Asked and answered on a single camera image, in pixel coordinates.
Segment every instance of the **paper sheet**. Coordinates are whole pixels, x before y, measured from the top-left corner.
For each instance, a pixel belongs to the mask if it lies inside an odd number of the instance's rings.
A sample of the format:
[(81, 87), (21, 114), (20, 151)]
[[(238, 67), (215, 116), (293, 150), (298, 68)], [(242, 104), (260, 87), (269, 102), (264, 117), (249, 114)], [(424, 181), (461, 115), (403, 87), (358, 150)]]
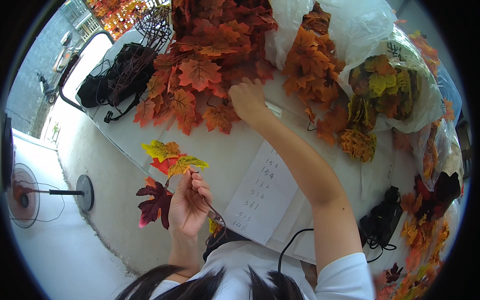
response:
[(283, 160), (264, 141), (223, 214), (227, 227), (265, 245), (297, 188)]

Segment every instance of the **woman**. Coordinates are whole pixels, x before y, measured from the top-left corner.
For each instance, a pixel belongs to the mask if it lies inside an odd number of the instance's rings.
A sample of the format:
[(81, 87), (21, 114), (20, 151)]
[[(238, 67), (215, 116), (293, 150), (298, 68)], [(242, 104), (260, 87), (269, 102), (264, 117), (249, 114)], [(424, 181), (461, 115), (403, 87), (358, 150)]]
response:
[(372, 277), (355, 218), (336, 174), (307, 142), (283, 125), (265, 105), (263, 86), (244, 78), (228, 95), (240, 118), (282, 157), (313, 212), (317, 286), (305, 279), (300, 261), (249, 240), (211, 251), (200, 269), (198, 231), (213, 196), (191, 168), (172, 197), (168, 220), (172, 250), (168, 265), (128, 286), (117, 299), (373, 299)]

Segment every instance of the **black drawstring bag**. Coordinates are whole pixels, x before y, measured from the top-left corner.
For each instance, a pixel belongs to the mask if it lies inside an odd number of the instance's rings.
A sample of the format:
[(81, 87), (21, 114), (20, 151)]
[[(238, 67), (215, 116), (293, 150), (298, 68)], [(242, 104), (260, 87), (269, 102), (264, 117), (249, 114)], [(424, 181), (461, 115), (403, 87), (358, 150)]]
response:
[(152, 74), (155, 72), (153, 67), (153, 59), (156, 57), (156, 55), (151, 55), (151, 61), (149, 61), (149, 63), (142, 70), (140, 70), (140, 72), (133, 78), (132, 82), (127, 87), (118, 93), (116, 99), (112, 99), (112, 97), (119, 76), (123, 73), (125, 68), (131, 67), (130, 63), (132, 58), (141, 56), (144, 51), (153, 50), (145, 48), (137, 43), (125, 44), (115, 57), (113, 65), (108, 70), (101, 72), (96, 76), (89, 74), (77, 92), (82, 105), (86, 108), (94, 108), (98, 105), (106, 104), (116, 107), (123, 100), (135, 94), (135, 99), (119, 116), (112, 118), (113, 112), (108, 111), (104, 121), (109, 123), (110, 121), (118, 120), (121, 116), (125, 115), (133, 107), (140, 103), (140, 95), (147, 88), (147, 83), (152, 77)]

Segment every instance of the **fan base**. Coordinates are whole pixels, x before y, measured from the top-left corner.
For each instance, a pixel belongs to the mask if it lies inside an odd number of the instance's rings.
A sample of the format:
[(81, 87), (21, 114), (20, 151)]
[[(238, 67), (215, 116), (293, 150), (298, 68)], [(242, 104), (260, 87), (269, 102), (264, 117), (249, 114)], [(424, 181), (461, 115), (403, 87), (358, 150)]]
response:
[(84, 211), (90, 211), (93, 208), (94, 194), (92, 181), (87, 175), (80, 175), (77, 180), (77, 191), (83, 191), (83, 195), (77, 195), (77, 202)]

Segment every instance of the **motorcycle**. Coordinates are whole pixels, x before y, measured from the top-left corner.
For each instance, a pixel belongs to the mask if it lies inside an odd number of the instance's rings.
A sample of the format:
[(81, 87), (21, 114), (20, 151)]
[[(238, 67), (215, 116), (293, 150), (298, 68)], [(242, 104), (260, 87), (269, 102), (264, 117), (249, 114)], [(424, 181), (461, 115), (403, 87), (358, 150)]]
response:
[(60, 40), (62, 50), (60, 54), (57, 56), (57, 60), (53, 64), (53, 72), (55, 73), (62, 73), (63, 69), (68, 65), (72, 57), (78, 53), (80, 50), (74, 46), (70, 46), (70, 42), (72, 41), (72, 33), (67, 31), (65, 35)]
[(58, 84), (54, 84), (52, 86), (48, 83), (48, 81), (42, 74), (37, 72), (36, 75), (38, 81), (40, 82), (40, 90), (42, 91), (42, 94), (45, 95), (45, 103), (52, 105), (53, 103), (55, 103), (55, 100), (57, 100), (57, 97), (59, 95)]

